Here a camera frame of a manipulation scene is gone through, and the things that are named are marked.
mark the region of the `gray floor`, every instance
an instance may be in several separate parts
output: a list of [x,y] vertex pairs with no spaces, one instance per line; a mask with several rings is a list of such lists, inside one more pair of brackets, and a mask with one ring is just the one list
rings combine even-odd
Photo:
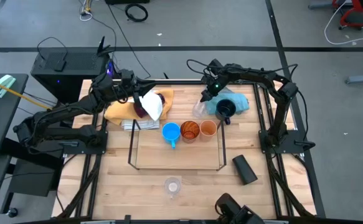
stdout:
[[[332,10],[310,11],[308,0],[271,2],[284,47],[332,47],[323,36]],[[77,0],[7,0],[0,12],[0,47],[36,47],[48,36],[59,38],[69,47],[95,47],[103,35],[107,44],[111,44],[114,41],[111,30],[95,21],[80,21],[79,6]],[[132,46],[276,46],[262,0],[152,0],[146,7],[149,18],[140,24],[127,21],[121,11],[113,9]],[[117,46],[126,46],[103,0],[94,1],[92,9],[95,18],[115,29]],[[339,31],[336,19],[329,26],[328,35],[335,42],[343,42],[363,37],[363,31]],[[44,46],[59,44],[50,40]],[[363,47],[363,41],[340,47]],[[36,55],[0,53],[0,73],[29,73]],[[185,61],[189,58],[202,62],[217,58],[225,63],[266,69],[281,66],[278,52],[137,52],[137,55],[154,78],[163,78],[163,72],[170,78],[199,78],[187,69]],[[119,67],[133,69],[139,77],[146,77],[131,52],[117,52],[116,57]],[[363,220],[363,84],[344,84],[349,75],[363,75],[363,52],[287,52],[286,57],[288,63],[299,64],[293,80],[308,103],[308,138],[317,144],[312,150],[313,161],[326,215]],[[55,99],[32,77],[26,91]],[[40,110],[24,100],[19,107],[32,113]],[[17,110],[12,125],[27,116]],[[8,137],[15,139],[12,131]],[[1,189],[0,206],[7,185],[4,183]],[[47,219],[53,204],[53,192],[47,198],[16,195],[12,206],[19,209],[19,216],[10,219],[0,215],[0,223]]]

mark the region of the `wooden table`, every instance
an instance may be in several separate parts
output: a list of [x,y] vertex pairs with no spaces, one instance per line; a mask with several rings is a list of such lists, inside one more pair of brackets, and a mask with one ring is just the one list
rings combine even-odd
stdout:
[[[85,96],[91,81],[83,82],[80,97]],[[101,160],[93,219],[122,220],[125,215],[132,219],[178,220],[178,219],[216,219],[214,210],[216,200],[225,192],[229,193],[240,205],[246,204],[262,218],[276,218],[271,194],[270,181],[265,155],[260,149],[258,131],[260,123],[252,85],[229,85],[232,91],[243,93],[249,101],[250,109],[232,118],[232,124],[225,127],[227,165],[216,170],[173,170],[141,169],[136,170],[128,163],[130,132],[119,126],[109,124],[106,154]],[[191,108],[200,97],[204,85],[161,85],[155,89],[172,88],[175,91],[174,103],[169,111],[169,119],[191,118]],[[260,90],[262,107],[265,108],[264,95]],[[275,102],[271,98],[273,112]],[[181,116],[177,111],[183,110]],[[266,128],[268,116],[264,110]],[[92,116],[82,115],[75,118],[74,128],[91,124]],[[291,113],[286,119],[288,129],[294,128]],[[243,154],[256,173],[258,180],[242,185],[237,176],[232,158]],[[305,168],[292,155],[282,155],[288,185],[304,207],[316,213]],[[80,186],[85,156],[78,155],[62,171],[58,195],[66,206]],[[170,177],[178,178],[182,187],[173,199],[164,190],[164,182]],[[280,187],[282,213],[286,215],[285,199]],[[86,214],[89,193],[86,193],[83,213]],[[55,203],[52,215],[60,213]]]

